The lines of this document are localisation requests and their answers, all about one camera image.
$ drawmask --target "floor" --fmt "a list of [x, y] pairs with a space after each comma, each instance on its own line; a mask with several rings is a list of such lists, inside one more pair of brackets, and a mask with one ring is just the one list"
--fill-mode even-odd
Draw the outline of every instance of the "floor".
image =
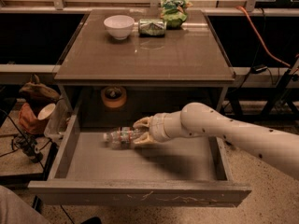
[[[12, 110], [10, 115], [17, 117], [18, 111]], [[290, 133], [299, 133], [296, 121], [262, 122], [271, 128], [284, 130]], [[14, 133], [14, 128], [6, 121], [0, 134]], [[0, 151], [4, 147], [10, 149], [11, 137], [2, 137]], [[111, 206], [64, 206], [65, 211], [74, 223], [81, 223], [90, 217], [100, 217], [104, 224], [110, 223], [298, 223], [299, 222], [299, 182], [284, 175], [275, 168], [250, 156], [235, 146], [226, 146], [226, 155], [236, 183], [250, 184], [251, 194], [236, 208], [198, 208], [198, 207], [111, 207]], [[20, 160], [35, 170], [38, 164], [32, 164], [20, 151], [13, 156], [0, 159], [1, 171], [3, 167], [10, 169], [20, 168]], [[14, 189], [29, 205], [35, 197], [27, 189]], [[72, 223], [61, 206], [42, 205], [42, 215], [51, 223]]]

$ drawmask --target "white bowl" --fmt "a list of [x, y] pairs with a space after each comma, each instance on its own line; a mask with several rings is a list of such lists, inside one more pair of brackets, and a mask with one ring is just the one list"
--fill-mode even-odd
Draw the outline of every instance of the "white bowl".
[[117, 40], [123, 40], [132, 32], [134, 19], [125, 15], [115, 15], [104, 20], [106, 30]]

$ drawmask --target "open drawer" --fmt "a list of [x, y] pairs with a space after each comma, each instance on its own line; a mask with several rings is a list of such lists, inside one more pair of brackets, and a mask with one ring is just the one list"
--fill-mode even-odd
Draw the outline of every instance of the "open drawer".
[[48, 180], [30, 182], [43, 202], [233, 207], [249, 195], [249, 185], [232, 179], [218, 138], [178, 138], [123, 150], [105, 144], [103, 133], [111, 127], [131, 126], [151, 112], [178, 111], [193, 88], [128, 88], [127, 102], [118, 110], [103, 105], [100, 90], [82, 89]]

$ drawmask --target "cabinet top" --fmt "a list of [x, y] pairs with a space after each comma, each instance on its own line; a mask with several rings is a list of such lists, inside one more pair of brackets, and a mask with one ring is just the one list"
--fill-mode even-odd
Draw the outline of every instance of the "cabinet top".
[[[104, 19], [129, 15], [135, 26], [125, 40], [111, 37]], [[75, 82], [230, 82], [234, 72], [199, 10], [188, 10], [179, 30], [166, 30], [163, 37], [143, 37], [140, 19], [157, 19], [150, 9], [93, 10], [66, 55], [55, 79]]]

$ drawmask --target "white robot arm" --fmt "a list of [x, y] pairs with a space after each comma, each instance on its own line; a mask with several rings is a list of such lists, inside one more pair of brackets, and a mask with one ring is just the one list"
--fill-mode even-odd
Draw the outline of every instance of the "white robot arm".
[[136, 146], [177, 137], [216, 136], [299, 180], [299, 135], [228, 119], [201, 103], [140, 119], [134, 127], [149, 128], [134, 141]]

